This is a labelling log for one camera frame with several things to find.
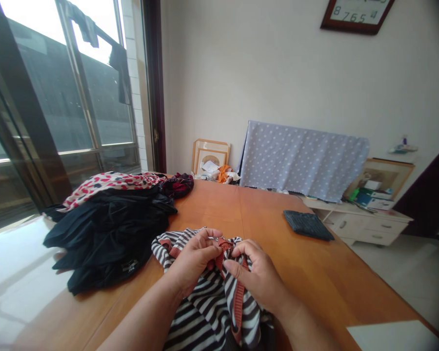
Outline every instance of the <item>hand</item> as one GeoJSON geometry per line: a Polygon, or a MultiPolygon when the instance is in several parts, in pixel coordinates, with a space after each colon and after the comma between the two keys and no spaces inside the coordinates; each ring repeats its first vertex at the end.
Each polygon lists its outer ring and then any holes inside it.
{"type": "Polygon", "coordinates": [[[242,253],[249,256],[252,261],[251,272],[233,260],[224,261],[223,266],[250,291],[263,308],[275,315],[279,314],[282,306],[295,298],[285,287],[272,259],[256,241],[250,239],[236,245],[232,257],[238,257],[242,253]]]}
{"type": "Polygon", "coordinates": [[[209,237],[221,237],[223,233],[216,229],[203,228],[180,252],[166,275],[170,275],[182,297],[189,296],[205,270],[208,261],[223,253],[218,242],[209,237]]]}

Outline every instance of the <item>picture frame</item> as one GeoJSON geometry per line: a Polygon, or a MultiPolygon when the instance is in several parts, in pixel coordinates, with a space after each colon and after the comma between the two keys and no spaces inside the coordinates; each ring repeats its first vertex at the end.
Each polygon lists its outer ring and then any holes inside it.
{"type": "Polygon", "coordinates": [[[392,189],[392,199],[394,199],[406,180],[413,172],[414,164],[395,162],[380,158],[368,158],[363,166],[361,174],[350,184],[343,194],[350,197],[358,187],[363,187],[368,180],[379,181],[382,183],[380,190],[392,189]]]}
{"type": "Polygon", "coordinates": [[[207,161],[212,161],[220,167],[227,164],[229,151],[229,144],[222,141],[195,140],[192,152],[192,172],[202,174],[204,171],[201,167],[207,161]]]}

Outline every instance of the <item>box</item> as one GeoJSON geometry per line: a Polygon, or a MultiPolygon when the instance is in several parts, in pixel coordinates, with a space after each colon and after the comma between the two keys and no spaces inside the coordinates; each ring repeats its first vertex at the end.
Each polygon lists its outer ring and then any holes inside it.
{"type": "Polygon", "coordinates": [[[381,182],[376,182],[373,180],[368,180],[366,184],[364,185],[365,188],[371,189],[371,190],[379,190],[380,186],[382,185],[381,182]]]}
{"type": "Polygon", "coordinates": [[[370,197],[376,197],[376,198],[381,198],[381,199],[385,199],[385,200],[390,200],[392,198],[392,194],[380,191],[380,190],[371,190],[371,189],[366,189],[366,188],[360,188],[359,189],[360,193],[364,193],[369,195],[370,197]]]}
{"type": "Polygon", "coordinates": [[[361,192],[356,197],[355,202],[362,206],[366,206],[368,208],[373,208],[376,210],[389,210],[395,205],[395,202],[392,200],[370,197],[368,194],[361,192]]]}

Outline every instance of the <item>tiled floor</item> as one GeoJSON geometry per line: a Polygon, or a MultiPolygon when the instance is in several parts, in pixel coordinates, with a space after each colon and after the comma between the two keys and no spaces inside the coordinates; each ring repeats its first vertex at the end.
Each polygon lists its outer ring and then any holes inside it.
{"type": "Polygon", "coordinates": [[[385,248],[356,242],[351,249],[439,331],[439,241],[400,235],[385,248]]]}

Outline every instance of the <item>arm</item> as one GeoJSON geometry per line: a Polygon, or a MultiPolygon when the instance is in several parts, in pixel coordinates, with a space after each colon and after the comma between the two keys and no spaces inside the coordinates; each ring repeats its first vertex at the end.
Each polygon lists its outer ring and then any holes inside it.
{"type": "Polygon", "coordinates": [[[293,350],[339,350],[335,340],[312,316],[306,306],[285,287],[271,258],[253,240],[239,243],[232,256],[246,254],[252,260],[252,271],[233,260],[223,265],[266,310],[283,325],[293,350]]]}
{"type": "Polygon", "coordinates": [[[189,240],[163,277],[136,303],[117,328],[98,348],[114,350],[161,350],[180,302],[190,295],[211,259],[222,253],[216,229],[203,229],[189,240]]]}

